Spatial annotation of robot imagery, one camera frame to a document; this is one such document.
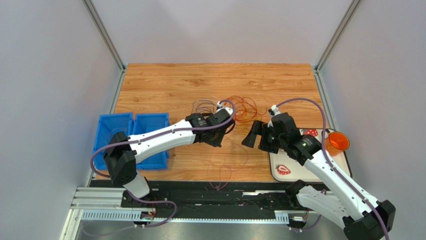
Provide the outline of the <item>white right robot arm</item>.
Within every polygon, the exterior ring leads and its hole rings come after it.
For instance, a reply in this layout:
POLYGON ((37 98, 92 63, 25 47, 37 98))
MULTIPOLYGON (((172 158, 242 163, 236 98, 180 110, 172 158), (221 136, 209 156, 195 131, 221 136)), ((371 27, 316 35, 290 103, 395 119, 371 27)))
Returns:
POLYGON ((256 120, 242 145, 278 154, 283 150, 290 159, 316 175, 335 195, 322 194, 303 180, 292 183, 286 193, 298 206, 314 210, 332 221, 349 240, 380 240, 392 230, 396 208, 389 201, 379 201, 359 186, 323 150, 320 141, 302 134, 288 113, 276 114, 269 123, 256 120))

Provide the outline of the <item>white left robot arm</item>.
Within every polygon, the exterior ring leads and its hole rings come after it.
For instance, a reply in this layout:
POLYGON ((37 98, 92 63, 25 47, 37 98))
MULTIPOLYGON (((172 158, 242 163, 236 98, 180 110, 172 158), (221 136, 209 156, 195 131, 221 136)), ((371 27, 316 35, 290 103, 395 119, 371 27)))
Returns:
POLYGON ((179 146, 205 143, 220 147, 227 129, 234 124, 234 115, 233 109, 223 106, 209 116, 192 113, 175 124, 148 133, 130 136, 123 131, 115 133, 103 147, 103 160, 112 185, 125 188, 139 199, 147 196, 151 189, 138 172, 137 164, 179 146))

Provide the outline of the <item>strawberry print tray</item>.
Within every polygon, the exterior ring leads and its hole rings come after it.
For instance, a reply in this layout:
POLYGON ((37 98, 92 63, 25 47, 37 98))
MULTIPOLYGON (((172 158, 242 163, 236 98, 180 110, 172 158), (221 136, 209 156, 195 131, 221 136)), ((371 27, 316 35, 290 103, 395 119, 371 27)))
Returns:
MULTIPOLYGON (((320 128, 302 128, 301 134, 314 136, 321 141, 322 129, 320 128)), ((288 157, 287 153, 279 149, 278 153, 268 153, 271 176, 277 182, 292 183, 302 180, 307 183, 322 183, 321 180, 304 166, 301 166, 296 160, 288 157)), ((339 165, 341 169, 352 177, 352 172, 345 152, 332 156, 331 160, 339 165)))

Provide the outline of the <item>orange plastic cup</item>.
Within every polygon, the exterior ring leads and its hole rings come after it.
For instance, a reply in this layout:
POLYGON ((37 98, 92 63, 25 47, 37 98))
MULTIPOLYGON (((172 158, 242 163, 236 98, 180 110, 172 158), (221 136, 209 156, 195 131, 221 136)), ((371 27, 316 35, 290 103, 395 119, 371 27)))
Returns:
POLYGON ((334 131, 325 138, 325 150, 332 156, 337 156, 350 147, 349 138, 342 132, 334 131))

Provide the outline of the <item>blue plastic bin left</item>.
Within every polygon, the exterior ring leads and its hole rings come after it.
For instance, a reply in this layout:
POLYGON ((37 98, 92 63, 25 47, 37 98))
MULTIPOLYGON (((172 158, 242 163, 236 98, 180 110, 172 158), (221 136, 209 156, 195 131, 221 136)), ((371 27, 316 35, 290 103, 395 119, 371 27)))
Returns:
POLYGON ((116 133, 124 132, 127 136, 131 135, 133 125, 132 112, 100 115, 92 153, 94 154, 99 148, 108 145, 116 133))

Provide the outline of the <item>aluminium frame post right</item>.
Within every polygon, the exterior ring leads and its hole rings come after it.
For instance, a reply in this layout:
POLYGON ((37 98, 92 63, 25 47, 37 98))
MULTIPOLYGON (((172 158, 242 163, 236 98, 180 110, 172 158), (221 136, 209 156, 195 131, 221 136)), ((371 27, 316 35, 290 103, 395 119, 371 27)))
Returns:
POLYGON ((347 8, 345 14, 343 15, 343 18, 341 19, 340 23, 338 24, 336 30, 334 31, 329 43, 327 44, 324 52, 322 53, 317 65, 315 66, 315 71, 319 73, 324 66, 326 65, 328 59, 330 58, 333 50, 337 46, 339 40, 343 36, 345 30, 347 29, 348 25, 350 24, 352 18, 356 14, 357 10, 359 9, 360 5, 362 4, 362 0, 352 0, 349 7, 347 8))

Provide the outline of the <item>aluminium frame post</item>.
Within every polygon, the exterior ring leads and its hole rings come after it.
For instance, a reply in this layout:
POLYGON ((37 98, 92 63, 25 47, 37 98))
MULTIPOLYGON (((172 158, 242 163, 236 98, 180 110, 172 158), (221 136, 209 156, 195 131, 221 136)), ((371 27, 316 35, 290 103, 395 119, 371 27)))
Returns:
POLYGON ((120 57, 120 54, 115 47, 103 21, 100 16, 100 14, 97 11, 97 8, 92 0, 82 0, 82 3, 84 4, 90 18, 92 19, 92 22, 94 23, 96 29, 98 30, 102 40, 104 41, 109 53, 111 54, 112 59, 114 60, 115 64, 117 65, 120 72, 124 72, 126 70, 126 65, 124 64, 122 58, 120 57))
POLYGON ((341 19, 340 23, 338 24, 336 30, 334 31, 329 43, 327 44, 324 52, 322 53, 317 65, 315 66, 315 71, 319 73, 324 66, 326 65, 328 59, 330 58, 333 50, 337 46, 339 40, 343 36, 345 30, 347 29, 348 25, 350 24, 352 18, 356 14, 357 10, 359 9, 360 5, 362 4, 362 0, 352 0, 349 7, 347 8, 345 14, 343 15, 343 18, 341 19))

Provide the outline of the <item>aluminium frame post left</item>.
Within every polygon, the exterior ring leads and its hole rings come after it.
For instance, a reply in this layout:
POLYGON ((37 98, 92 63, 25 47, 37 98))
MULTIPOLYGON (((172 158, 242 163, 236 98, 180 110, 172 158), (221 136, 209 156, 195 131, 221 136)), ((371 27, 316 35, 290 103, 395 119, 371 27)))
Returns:
POLYGON ((109 53, 111 54, 112 59, 114 60, 115 64, 117 65, 120 72, 124 72, 126 70, 126 65, 124 64, 122 58, 120 57, 120 54, 115 47, 103 21, 100 16, 100 14, 97 11, 97 8, 92 0, 82 0, 82 3, 84 4, 90 18, 92 19, 92 22, 94 23, 96 29, 98 30, 102 40, 104 41, 109 53))

